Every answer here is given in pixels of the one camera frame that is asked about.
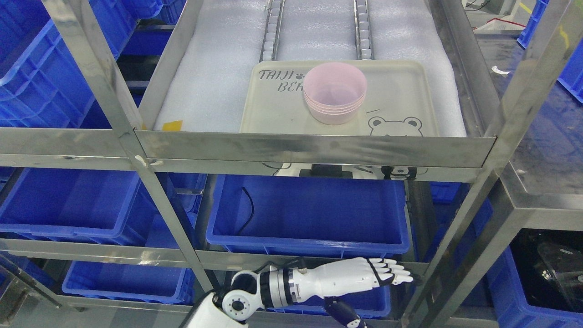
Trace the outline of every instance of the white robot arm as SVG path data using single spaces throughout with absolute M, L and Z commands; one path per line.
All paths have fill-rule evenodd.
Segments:
M 326 300 L 326 311 L 341 324 L 351 328 L 365 327 L 354 310 L 338 296 L 412 281 L 410 272 L 395 260 L 362 257 L 314 269 L 240 271 L 231 280 L 229 291 L 224 295 L 207 296 L 184 327 L 247 327 L 245 320 L 257 309 L 281 308 L 305 302 L 312 296 Z

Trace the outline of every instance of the blue storage crate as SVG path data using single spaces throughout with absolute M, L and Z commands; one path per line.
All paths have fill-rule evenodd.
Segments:
M 194 227 L 196 225 L 196 214 L 187 213 L 188 220 L 190 224 Z M 194 240 L 194 247 L 198 247 L 198 242 Z M 152 222 L 152 227 L 150 228 L 150 234 L 148 234 L 146 247 L 159 247 L 159 248 L 174 248 L 178 249 L 178 244 L 172 233 L 170 232 L 166 222 L 161 215 L 156 215 L 154 221 Z
M 164 6 L 160 13 L 155 17 L 166 24 L 174 25 L 178 22 L 182 9 L 187 0 L 163 0 Z
M 558 81 L 569 92 L 583 103 L 583 41 L 571 55 L 571 59 L 565 66 Z
M 0 166 L 0 191 L 2 191 L 4 185 L 8 182 L 8 179 L 10 179 L 12 171 L 14 171 L 14 168 L 4 168 Z
M 236 232 L 255 214 L 241 236 Z M 206 239 L 230 252 L 351 258 L 405 253 L 403 182 L 219 176 Z
M 123 55 L 160 56 L 172 35 L 172 30 L 137 30 L 125 46 Z M 142 96 L 135 99 L 136 104 L 142 100 Z
M 356 313 L 363 319 L 378 319 L 388 316 L 391 313 L 391 292 L 389 286 L 345 295 L 341 299 L 353 306 Z M 324 310 L 324 300 L 317 296 L 297 305 L 291 305 L 285 308 L 270 308 L 267 311 L 304 315 L 327 315 L 326 310 Z
M 90 3 L 117 58 L 136 20 L 120 0 Z M 94 96 L 41 1 L 0 11 L 0 127 L 79 127 Z
M 74 261 L 62 290 L 89 298 L 190 305 L 194 282 L 188 268 Z
M 2 255 L 46 287 L 51 288 L 55 284 L 55 281 L 43 269 L 39 268 L 26 257 L 14 256 L 8 253 L 3 253 Z
M 500 327 L 583 327 L 583 313 L 541 308 L 527 303 L 510 247 L 487 273 Z
M 0 231 L 33 240 L 143 246 L 156 214 L 135 172 L 25 169 L 0 207 Z
M 431 197 L 434 203 L 450 204 L 458 193 L 461 182 L 430 182 Z
M 178 198 L 186 212 L 198 213 L 202 195 L 190 194 L 194 190 L 203 190 L 206 184 L 206 175 L 198 173 L 168 173 L 174 188 L 180 188 Z
M 162 9 L 162 0 L 123 0 L 125 7 L 135 18 L 152 18 Z
M 531 18 L 528 20 L 526 27 L 522 30 L 517 40 L 523 48 L 526 48 L 531 42 L 532 36 L 535 34 L 536 27 L 540 22 L 540 18 L 542 18 L 548 5 L 549 0 L 536 1 L 535 8 L 531 13 Z
M 550 0 L 537 0 L 531 18 L 518 37 L 518 43 L 526 48 L 535 34 L 536 27 Z M 583 103 L 583 41 L 571 55 L 571 59 L 558 78 L 558 81 L 577 99 Z

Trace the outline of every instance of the stacked pink bowls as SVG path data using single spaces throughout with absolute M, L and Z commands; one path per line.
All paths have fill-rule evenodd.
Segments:
M 305 76 L 304 99 L 316 120 L 339 125 L 356 116 L 366 88 L 366 77 L 358 68 L 344 62 L 327 62 Z

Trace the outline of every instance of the metal shelf frame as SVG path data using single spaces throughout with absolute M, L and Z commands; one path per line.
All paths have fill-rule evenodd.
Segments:
M 150 131 L 196 27 L 202 0 L 189 0 L 149 83 L 142 105 L 134 105 L 87 0 L 43 0 L 75 61 L 110 122 L 110 130 L 0 128 L 0 166 L 134 170 L 138 173 L 179 249 L 0 239 L 0 250 L 21 256 L 111 263 L 190 267 L 205 291 L 217 286 L 211 270 L 256 268 L 285 256 L 196 250 L 186 213 L 171 202 L 157 172 L 270 175 L 262 162 L 320 163 L 430 168 L 427 181 L 471 182 L 431 263 L 406 263 L 421 276 L 399 321 L 379 327 L 492 326 L 489 319 L 456 317 L 456 310 L 522 227 L 583 230 L 580 198 L 533 195 L 521 190 L 508 164 L 550 86 L 583 35 L 580 0 L 554 0 L 539 23 L 522 62 L 500 100 L 459 0 L 430 0 L 438 33 L 456 73 L 467 138 L 266 135 Z M 565 35 L 570 40 L 566 43 Z M 494 217 L 455 275 L 445 275 L 461 236 L 486 197 Z M 549 226 L 543 219 L 552 214 Z M 310 264 L 334 259 L 308 259 Z M 55 306 L 116 306 L 186 312 L 189 306 L 84 299 L 55 294 L 24 273 L 17 278 Z M 280 320 L 259 312 L 258 319 Z

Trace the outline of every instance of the beige tray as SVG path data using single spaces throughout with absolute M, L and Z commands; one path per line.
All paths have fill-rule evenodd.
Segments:
M 414 61 L 346 61 L 367 77 L 358 115 L 342 125 L 317 121 L 303 98 L 303 78 L 323 61 L 271 61 L 251 75 L 241 132 L 310 135 L 438 136 L 423 66 Z

